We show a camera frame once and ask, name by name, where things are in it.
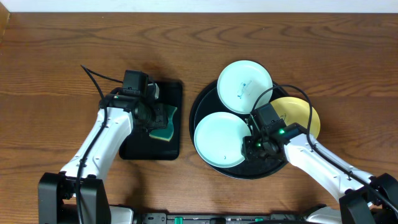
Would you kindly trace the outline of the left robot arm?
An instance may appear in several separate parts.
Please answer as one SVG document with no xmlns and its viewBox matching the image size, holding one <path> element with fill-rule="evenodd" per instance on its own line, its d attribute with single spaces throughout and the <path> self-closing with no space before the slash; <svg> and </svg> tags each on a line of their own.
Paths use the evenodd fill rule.
<svg viewBox="0 0 398 224">
<path fill-rule="evenodd" d="M 123 142 L 134 131 L 172 126 L 174 109 L 139 96 L 108 94 L 74 157 L 39 181 L 40 223 L 133 223 L 134 211 L 110 205 L 104 181 Z"/>
</svg>

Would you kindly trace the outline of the green scouring sponge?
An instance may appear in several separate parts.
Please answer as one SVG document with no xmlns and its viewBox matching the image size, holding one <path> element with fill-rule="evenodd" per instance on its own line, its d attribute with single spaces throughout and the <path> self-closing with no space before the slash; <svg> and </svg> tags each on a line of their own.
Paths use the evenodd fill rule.
<svg viewBox="0 0 398 224">
<path fill-rule="evenodd" d="M 177 107 L 166 105 L 165 110 L 167 112 L 167 127 L 164 129 L 155 129 L 149 133 L 149 137 L 160 141 L 169 142 L 174 135 L 174 114 L 177 111 Z"/>
</svg>

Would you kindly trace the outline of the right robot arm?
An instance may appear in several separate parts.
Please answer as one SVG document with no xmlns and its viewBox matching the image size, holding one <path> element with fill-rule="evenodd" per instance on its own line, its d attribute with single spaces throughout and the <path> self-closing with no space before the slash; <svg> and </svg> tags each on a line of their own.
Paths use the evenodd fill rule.
<svg viewBox="0 0 398 224">
<path fill-rule="evenodd" d="M 290 163 L 307 173 L 339 203 L 339 209 L 319 207 L 298 223 L 397 223 L 397 180 L 360 170 L 321 145 L 301 125 L 283 122 L 259 127 L 249 123 L 243 154 Z"/>
</svg>

